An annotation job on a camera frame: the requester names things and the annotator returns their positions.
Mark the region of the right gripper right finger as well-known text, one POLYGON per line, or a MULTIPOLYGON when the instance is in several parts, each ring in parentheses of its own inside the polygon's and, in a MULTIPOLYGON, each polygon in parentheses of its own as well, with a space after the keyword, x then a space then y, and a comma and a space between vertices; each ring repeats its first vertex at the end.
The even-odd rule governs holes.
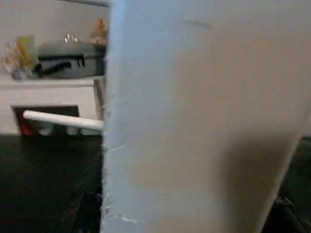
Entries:
POLYGON ((311 223, 285 195, 279 194, 269 212, 262 233, 310 233, 311 223))

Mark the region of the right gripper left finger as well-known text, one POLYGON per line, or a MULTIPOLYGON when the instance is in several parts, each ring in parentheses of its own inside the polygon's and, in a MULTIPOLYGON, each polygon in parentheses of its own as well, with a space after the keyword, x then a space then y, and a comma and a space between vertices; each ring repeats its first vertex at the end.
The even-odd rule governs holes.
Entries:
POLYGON ((83 198, 83 233, 98 233, 101 223, 102 187, 86 192, 83 198))

